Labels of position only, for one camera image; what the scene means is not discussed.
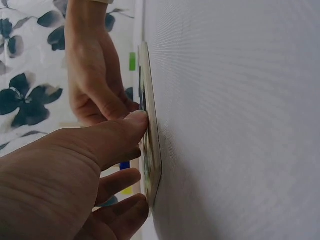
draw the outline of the white wall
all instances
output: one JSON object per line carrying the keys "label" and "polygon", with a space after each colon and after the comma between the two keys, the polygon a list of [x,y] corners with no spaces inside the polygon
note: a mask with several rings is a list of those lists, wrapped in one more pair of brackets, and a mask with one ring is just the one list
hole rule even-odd
{"label": "white wall", "polygon": [[320,239],[320,1],[147,0],[162,240]]}

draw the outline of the flower print fabric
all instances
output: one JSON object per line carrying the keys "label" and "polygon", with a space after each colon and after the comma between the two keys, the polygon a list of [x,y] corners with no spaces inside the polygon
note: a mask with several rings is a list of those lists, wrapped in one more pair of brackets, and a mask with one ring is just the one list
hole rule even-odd
{"label": "flower print fabric", "polygon": [[9,19],[0,19],[0,54],[3,54],[7,47],[8,56],[11,59],[21,56],[24,51],[24,42],[21,36],[14,35],[15,29],[19,25],[13,26]]}
{"label": "flower print fabric", "polygon": [[0,115],[19,109],[11,123],[13,129],[37,125],[48,119],[50,112],[45,105],[58,100],[63,92],[61,88],[49,84],[37,86],[30,92],[31,86],[31,81],[23,73],[10,81],[9,88],[0,91]]}

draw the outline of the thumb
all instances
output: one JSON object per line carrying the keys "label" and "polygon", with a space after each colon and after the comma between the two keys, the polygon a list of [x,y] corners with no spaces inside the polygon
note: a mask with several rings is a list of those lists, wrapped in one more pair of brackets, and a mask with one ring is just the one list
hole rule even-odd
{"label": "thumb", "polygon": [[108,120],[123,118],[129,114],[125,104],[117,97],[107,84],[94,84],[87,90],[87,95]]}
{"label": "thumb", "polygon": [[108,169],[122,160],[120,156],[137,147],[148,128],[148,116],[144,111],[135,111],[125,119],[107,121],[95,126],[72,129],[73,134],[64,134],[68,149],[81,150],[99,165]]}

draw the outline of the finger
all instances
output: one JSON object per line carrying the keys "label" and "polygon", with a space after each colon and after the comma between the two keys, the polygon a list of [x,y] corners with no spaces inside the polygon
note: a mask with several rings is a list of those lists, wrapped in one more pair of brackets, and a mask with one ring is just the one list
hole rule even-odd
{"label": "finger", "polygon": [[107,84],[93,84],[86,92],[106,119],[116,120],[129,114],[125,104],[110,90]]}
{"label": "finger", "polygon": [[127,107],[127,109],[133,113],[134,111],[139,110],[140,105],[134,101],[129,100],[125,106]]}
{"label": "finger", "polygon": [[129,197],[115,205],[102,207],[93,213],[93,216],[101,222],[109,225],[119,216],[133,208],[139,201],[147,201],[143,194]]}
{"label": "finger", "polygon": [[127,94],[123,91],[119,98],[121,99],[121,101],[124,103],[124,105],[126,106],[126,108],[131,112],[133,113],[134,111],[137,111],[139,110],[139,104],[132,101],[128,96]]}
{"label": "finger", "polygon": [[125,119],[107,121],[95,126],[58,130],[39,144],[46,144],[72,151],[96,163],[100,170],[122,162],[121,156],[137,147],[148,128],[148,116],[136,111]]}
{"label": "finger", "polygon": [[149,215],[146,201],[139,201],[134,207],[119,216],[109,227],[118,240],[129,240],[142,227]]}
{"label": "finger", "polygon": [[144,111],[136,111],[126,119],[108,121],[78,130],[78,146],[92,153],[100,169],[121,163],[121,155],[132,151],[141,141],[148,127]]}
{"label": "finger", "polygon": [[140,172],[135,168],[118,171],[100,179],[95,205],[108,201],[113,195],[136,184],[141,179]]}
{"label": "finger", "polygon": [[78,118],[86,127],[91,127],[107,121],[104,116],[101,116],[99,114],[93,114],[84,117],[79,115]]}
{"label": "finger", "polygon": [[114,161],[118,162],[118,163],[124,163],[124,162],[130,162],[131,160],[138,159],[140,157],[141,157],[141,150],[137,146],[133,150],[131,150],[130,152],[126,152],[123,155],[116,157],[116,159]]}

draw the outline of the skin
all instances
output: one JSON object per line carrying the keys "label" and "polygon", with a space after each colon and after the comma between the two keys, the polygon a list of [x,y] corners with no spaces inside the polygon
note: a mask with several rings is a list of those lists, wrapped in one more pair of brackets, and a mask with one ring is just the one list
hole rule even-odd
{"label": "skin", "polygon": [[69,0],[65,41],[70,105],[86,126],[127,116],[139,105],[125,94],[119,56],[105,27],[107,4]]}
{"label": "skin", "polygon": [[135,169],[100,173],[139,157],[147,127],[147,114],[137,111],[58,130],[0,158],[0,239],[129,240],[148,218],[143,195],[92,209],[140,180]]}

